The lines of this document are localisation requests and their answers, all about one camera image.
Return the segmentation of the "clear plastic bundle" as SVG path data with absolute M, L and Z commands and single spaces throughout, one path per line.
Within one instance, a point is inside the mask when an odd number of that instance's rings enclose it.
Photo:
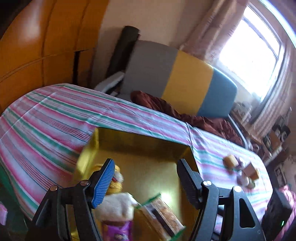
M 237 175 L 237 183 L 239 186 L 247 187 L 249 185 L 249 178 L 244 174 Z

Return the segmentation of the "purple snack bag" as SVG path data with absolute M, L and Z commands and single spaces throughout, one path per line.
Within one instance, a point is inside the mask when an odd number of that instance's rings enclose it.
M 133 221 L 103 221 L 101 223 L 101 228 L 103 240 L 133 240 Z

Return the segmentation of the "cream yellow plush toy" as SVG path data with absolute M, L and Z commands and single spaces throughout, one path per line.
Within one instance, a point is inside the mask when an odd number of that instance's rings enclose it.
M 132 221 L 134 209 L 139 203 L 129 193 L 115 193 L 104 197 L 95 210 L 99 221 L 126 222 Z

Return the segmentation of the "yellow candy toy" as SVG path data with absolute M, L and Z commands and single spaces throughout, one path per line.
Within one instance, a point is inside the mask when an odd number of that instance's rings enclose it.
M 111 183 L 107 189 L 106 194 L 111 195 L 120 193 L 122 191 L 123 182 L 124 178 L 120 172 L 120 168 L 119 166 L 115 165 L 114 175 L 112 177 Z

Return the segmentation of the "cracker packet green edges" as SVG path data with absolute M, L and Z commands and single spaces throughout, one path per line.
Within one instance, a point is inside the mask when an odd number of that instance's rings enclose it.
M 160 240 L 177 240 L 186 228 L 162 200 L 160 193 L 139 204 L 136 209 L 144 215 Z

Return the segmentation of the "pink quilt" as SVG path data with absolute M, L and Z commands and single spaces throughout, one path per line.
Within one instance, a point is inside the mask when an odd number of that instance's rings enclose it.
M 281 187 L 279 190 L 284 196 L 283 207 L 280 209 L 282 216 L 280 224 L 281 231 L 274 240 L 295 240 L 295 192 L 293 192 L 288 185 Z

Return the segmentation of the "green medicine box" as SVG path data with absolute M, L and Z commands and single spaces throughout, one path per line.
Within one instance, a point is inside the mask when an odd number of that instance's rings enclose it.
M 255 188 L 255 181 L 250 178 L 248 180 L 249 180 L 249 182 L 248 182 L 247 188 L 254 189 Z

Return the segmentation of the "yellow sponge behind boxes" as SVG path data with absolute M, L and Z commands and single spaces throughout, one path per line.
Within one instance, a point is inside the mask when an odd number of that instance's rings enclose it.
M 249 177 L 252 181 L 259 179 L 259 171 L 258 169 L 255 169 L 255 171 L 250 175 Z

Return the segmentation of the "white cardboard box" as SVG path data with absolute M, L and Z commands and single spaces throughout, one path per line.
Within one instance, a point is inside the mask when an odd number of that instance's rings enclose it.
M 249 163 L 242 169 L 242 172 L 245 174 L 245 176 L 250 177 L 256 172 L 256 168 L 252 163 Z

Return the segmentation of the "large yellow sponge block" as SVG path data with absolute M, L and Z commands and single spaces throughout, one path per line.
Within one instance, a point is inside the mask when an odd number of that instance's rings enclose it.
M 223 158 L 223 162 L 224 162 L 224 165 L 229 169 L 239 166 L 239 162 L 234 155 L 225 156 Z

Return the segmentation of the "cluttered side shelf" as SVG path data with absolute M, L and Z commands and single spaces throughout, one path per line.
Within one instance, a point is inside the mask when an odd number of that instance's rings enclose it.
M 280 115 L 271 130 L 262 139 L 263 141 L 263 163 L 267 167 L 283 150 L 283 144 L 290 135 L 288 121 L 292 108 L 289 107 L 285 115 Z

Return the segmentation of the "striped bed sheet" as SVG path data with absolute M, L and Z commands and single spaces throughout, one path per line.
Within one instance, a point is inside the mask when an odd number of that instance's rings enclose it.
M 257 154 L 158 111 L 67 83 L 33 90 L 1 114 L 1 164 L 25 217 L 33 218 L 50 186 L 70 182 L 79 154 L 98 127 L 187 145 L 201 176 L 219 187 L 236 184 L 224 156 L 252 163 L 259 179 L 244 192 L 262 219 L 273 188 Z

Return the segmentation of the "dark red blanket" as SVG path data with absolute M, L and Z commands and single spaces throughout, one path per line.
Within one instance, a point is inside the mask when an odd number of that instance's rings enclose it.
M 195 116 L 185 113 L 181 114 L 165 100 L 138 90 L 133 91 L 130 94 L 130 99 L 135 104 L 167 114 L 177 120 L 188 123 L 192 127 L 197 127 L 201 130 L 231 141 L 234 144 L 243 146 L 242 138 L 235 132 L 228 120 L 223 118 L 206 118 L 203 116 Z

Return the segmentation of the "gold storage box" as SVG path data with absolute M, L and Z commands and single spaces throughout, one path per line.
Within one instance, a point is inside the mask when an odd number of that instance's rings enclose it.
M 96 128 L 84 146 L 72 176 L 71 185 L 88 179 L 96 164 L 112 159 L 123 175 L 123 192 L 144 203 L 161 194 L 185 230 L 178 238 L 188 240 L 198 211 L 189 203 L 177 175 L 177 161 L 184 158 L 192 170 L 197 165 L 188 145 L 136 133 Z

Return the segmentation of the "wooden desk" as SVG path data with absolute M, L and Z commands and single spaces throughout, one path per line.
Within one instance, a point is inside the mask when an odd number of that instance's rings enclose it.
M 233 118 L 236 125 L 238 125 L 246 140 L 250 140 L 252 144 L 257 144 L 259 146 L 263 144 L 262 140 L 253 133 L 251 127 L 247 123 L 243 123 L 242 118 L 235 111 L 230 111 L 230 116 Z

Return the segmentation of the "grey yellow blue headboard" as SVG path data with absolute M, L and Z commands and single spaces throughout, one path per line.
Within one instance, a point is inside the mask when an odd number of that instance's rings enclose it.
M 127 65 L 119 98 L 130 101 L 142 91 L 169 103 L 177 112 L 226 118 L 236 84 L 218 69 L 175 48 L 137 41 Z

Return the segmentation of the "window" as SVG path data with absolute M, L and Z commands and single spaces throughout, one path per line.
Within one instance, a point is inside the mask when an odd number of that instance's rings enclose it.
M 279 37 L 249 5 L 222 48 L 216 67 L 237 85 L 236 102 L 261 102 L 275 84 L 283 54 Z

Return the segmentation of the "orange wooden wardrobe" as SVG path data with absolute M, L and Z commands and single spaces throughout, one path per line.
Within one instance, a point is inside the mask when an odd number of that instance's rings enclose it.
M 90 87 L 108 1 L 31 1 L 1 38 L 1 110 L 40 87 Z

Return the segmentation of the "pink floral curtain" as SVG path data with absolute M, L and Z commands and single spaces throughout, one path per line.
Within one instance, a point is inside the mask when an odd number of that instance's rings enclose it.
M 243 18 L 249 1 L 213 1 L 211 8 L 179 47 L 200 60 L 213 64 Z

